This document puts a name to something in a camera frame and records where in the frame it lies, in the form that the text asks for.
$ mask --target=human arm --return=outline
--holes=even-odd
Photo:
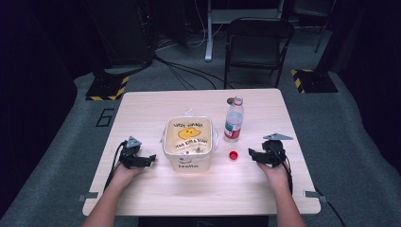
[[[288,176],[283,165],[269,167],[265,164],[257,165],[266,174],[276,199],[277,225],[285,227],[306,226],[288,189]]]
[[[128,169],[118,163],[112,181],[104,191],[91,214],[86,218],[81,226],[114,226],[118,199],[124,191],[124,188],[131,182],[132,178],[143,171],[144,169],[142,167]]]

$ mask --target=white plastic container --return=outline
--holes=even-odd
[[[210,167],[213,138],[208,117],[173,117],[166,124],[163,150],[175,171],[202,172]]]

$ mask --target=chair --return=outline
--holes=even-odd
[[[294,26],[279,19],[238,18],[227,28],[224,89],[231,67],[278,70],[278,87]]]
[[[294,15],[311,20],[323,21],[323,27],[320,31],[321,36],[318,45],[316,46],[315,53],[319,50],[319,46],[321,45],[324,32],[326,31],[327,24],[335,5],[336,0],[295,0],[292,8]]]

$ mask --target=wooden table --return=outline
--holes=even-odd
[[[244,98],[245,117],[237,143],[223,140],[227,98]],[[212,119],[219,135],[219,146],[210,169],[201,173],[173,170],[165,157],[161,138],[168,119],[192,109],[195,115]],[[89,215],[103,192],[115,150],[129,136],[142,142],[139,156],[157,155],[156,162],[133,179],[118,206],[120,216],[241,216],[276,214],[274,196],[264,173],[248,148],[263,151],[263,136],[281,133],[291,163],[293,198],[302,214],[316,214],[317,199],[306,198],[304,190],[314,191],[304,156],[292,127],[286,104],[277,89],[171,91],[126,93],[115,117],[83,214]],[[229,152],[236,150],[232,161]]]

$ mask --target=plastic container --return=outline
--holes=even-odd
[[[206,116],[173,117],[166,124],[163,150],[178,172],[202,172],[218,146],[212,121]]]
[[[242,97],[236,96],[227,112],[224,140],[229,143],[238,141],[239,134],[241,133],[242,122],[244,120],[244,106],[242,103]]]

